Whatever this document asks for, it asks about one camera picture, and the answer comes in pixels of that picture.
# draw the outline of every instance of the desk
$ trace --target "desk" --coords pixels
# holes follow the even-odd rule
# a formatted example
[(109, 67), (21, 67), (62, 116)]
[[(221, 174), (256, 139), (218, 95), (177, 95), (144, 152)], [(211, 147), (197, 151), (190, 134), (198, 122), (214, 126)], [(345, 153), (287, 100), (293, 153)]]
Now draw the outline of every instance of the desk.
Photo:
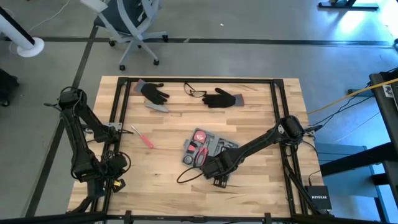
[[(103, 123), (109, 120), (118, 78), (101, 79), (93, 111)], [(302, 126), (306, 126), (308, 117), (299, 80), (286, 78), (283, 82), (290, 114), (298, 117)], [(161, 113), (144, 106), (147, 99), (132, 90), (135, 85), (132, 83), (124, 129), (132, 131), (130, 125), (133, 124), (154, 143), (155, 148), (148, 149), (136, 134), (122, 135), (119, 150), (131, 157), (132, 167), (123, 175), (127, 186), (112, 194), (108, 213), (120, 215), (131, 210), (134, 215), (264, 217), (264, 213), (269, 212), (272, 217), (290, 217), (280, 148), (277, 144), (246, 158), (239, 169), (231, 174), (225, 189), (212, 186), (213, 180), (204, 177), (186, 184), (176, 183), (178, 175), (187, 169), (181, 163), (184, 140), (192, 135), (196, 127), (243, 145), (264, 134), (275, 124), (270, 84), (190, 84), (194, 89), (206, 90), (208, 93), (213, 93), (216, 87), (231, 94), (242, 93), (245, 105), (209, 109), (201, 98), (188, 96), (183, 90), (183, 83), (167, 82), (160, 90), (171, 96), (166, 104), (170, 113)], [(283, 116), (279, 91), (277, 97), (279, 111)], [(123, 94), (119, 99), (118, 110), (121, 110), (122, 102)], [(305, 140), (313, 144), (312, 139)], [(91, 142), (89, 147), (99, 158), (103, 145)], [(305, 185), (308, 175), (320, 170), (318, 158), (307, 144), (299, 146), (297, 156)], [(192, 170), (183, 179), (197, 175), (198, 172)], [(313, 185), (323, 184), (320, 173), (313, 174), (311, 178)], [(292, 190), (296, 212), (300, 212), (300, 200), (294, 185)], [(77, 207), (85, 197), (86, 184), (75, 182), (68, 210)], [(99, 209), (102, 203), (103, 198), (98, 202)]]
[[(379, 73), (371, 74), (369, 78), (371, 85), (385, 81)], [(375, 185), (389, 184), (398, 206), (398, 111), (394, 99), (386, 97), (383, 88), (375, 88), (373, 93), (391, 142), (322, 164), (321, 171), (326, 176), (382, 162), (386, 173), (373, 175), (373, 182)]]

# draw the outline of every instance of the wooden tabletop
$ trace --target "wooden tabletop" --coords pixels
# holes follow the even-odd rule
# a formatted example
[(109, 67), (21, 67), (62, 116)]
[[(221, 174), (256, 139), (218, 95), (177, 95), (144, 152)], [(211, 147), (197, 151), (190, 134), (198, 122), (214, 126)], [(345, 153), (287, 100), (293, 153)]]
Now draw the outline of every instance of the wooden tabletop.
[[(118, 78), (101, 79), (93, 110), (101, 122), (109, 120)], [(296, 78), (285, 78), (284, 83), (290, 114), (298, 117), (305, 127), (308, 117), (300, 82)], [(122, 135), (119, 150), (131, 157), (132, 166), (123, 175), (127, 186), (111, 196), (109, 214), (120, 215), (132, 210), (134, 215), (263, 217), (265, 212), (270, 212), (272, 217), (290, 217), (278, 144), (247, 157), (231, 174), (225, 189), (213, 186), (213, 180), (204, 177), (186, 184), (176, 183), (177, 177), (187, 169), (181, 162), (184, 141), (190, 138), (195, 128), (243, 145), (275, 125), (269, 84), (191, 83), (191, 86), (208, 93), (215, 93), (216, 87), (231, 94), (242, 93), (245, 105), (209, 109), (201, 98), (188, 96), (183, 83), (164, 83), (159, 89), (171, 96), (166, 104), (170, 112), (161, 113), (146, 108), (144, 102), (147, 99), (131, 90), (124, 129), (132, 131), (130, 126), (133, 124), (155, 148), (148, 149), (137, 134)], [(117, 114), (120, 113), (123, 89), (121, 93)], [(277, 95), (279, 111), (283, 111), (280, 95)], [(313, 144), (312, 139), (305, 140)], [(89, 147), (100, 158), (103, 144), (91, 142)], [(297, 155), (305, 185), (308, 175), (320, 170), (317, 154), (311, 146), (301, 144)], [(199, 173), (199, 170), (191, 170), (183, 179)], [(311, 181), (313, 185), (322, 185), (320, 172), (313, 174)], [(292, 186), (296, 210), (300, 212), (298, 193), (294, 184)], [(75, 182), (68, 210), (77, 207), (85, 197), (86, 184)]]

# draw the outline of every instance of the concrete floor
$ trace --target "concrete floor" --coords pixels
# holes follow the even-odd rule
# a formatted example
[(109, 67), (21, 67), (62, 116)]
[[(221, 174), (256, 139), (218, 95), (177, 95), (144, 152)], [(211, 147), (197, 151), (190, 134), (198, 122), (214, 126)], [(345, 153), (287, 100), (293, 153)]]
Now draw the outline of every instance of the concrete floor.
[[(54, 15), (66, 0), (2, 0), (25, 29)], [(318, 10), (318, 0), (166, 0), (151, 30), (166, 30), (170, 38), (274, 39), (274, 40), (376, 40), (394, 37), (379, 20), (378, 12)], [(95, 15), (79, 0), (70, 0), (51, 21), (32, 30), (41, 37), (88, 37)], [(108, 37), (100, 29), (97, 37)], [(59, 91), (76, 75), (86, 42), (46, 42), (34, 58), (20, 58), (8, 51), (9, 42), (0, 42), (0, 67), (19, 77), (21, 87), (12, 105), (0, 108), (0, 219), (24, 215), (40, 167), (58, 121), (56, 111), (43, 106), (54, 102)], [(93, 106), (103, 75), (294, 77), (299, 78), (307, 111), (341, 98), (349, 88), (362, 88), (368, 75), (397, 66), (398, 55), (391, 47), (314, 46), (266, 44), (149, 44), (160, 58), (153, 66), (143, 51), (126, 60), (127, 70), (118, 70), (125, 44), (111, 48), (95, 42), (88, 57), (80, 88)], [(338, 105), (310, 116), (315, 123), (336, 111)], [(317, 141), (367, 147), (389, 141), (380, 115), (349, 134), (378, 112), (368, 100), (355, 110), (333, 118), (317, 134)], [(64, 136), (55, 158), (37, 215), (63, 213), (72, 189), (69, 174), (71, 151)], [(378, 220), (368, 199), (334, 198), (337, 217)], [(398, 222), (398, 217), (391, 222)]]

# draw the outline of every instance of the netgear logo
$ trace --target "netgear logo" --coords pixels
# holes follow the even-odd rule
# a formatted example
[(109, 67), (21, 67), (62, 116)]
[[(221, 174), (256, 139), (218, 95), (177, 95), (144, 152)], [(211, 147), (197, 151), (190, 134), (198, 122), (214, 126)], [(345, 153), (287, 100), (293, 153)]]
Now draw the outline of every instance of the netgear logo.
[(311, 196), (312, 199), (328, 199), (328, 197), (324, 195), (313, 195)]

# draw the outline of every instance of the black bag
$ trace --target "black bag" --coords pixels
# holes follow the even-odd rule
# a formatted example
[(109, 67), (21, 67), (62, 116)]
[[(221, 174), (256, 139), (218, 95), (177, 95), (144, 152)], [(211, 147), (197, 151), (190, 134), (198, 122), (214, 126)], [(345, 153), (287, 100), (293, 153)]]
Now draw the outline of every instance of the black bag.
[(0, 103), (2, 106), (9, 106), (9, 97), (13, 89), (19, 86), (17, 77), (11, 76), (0, 68)]

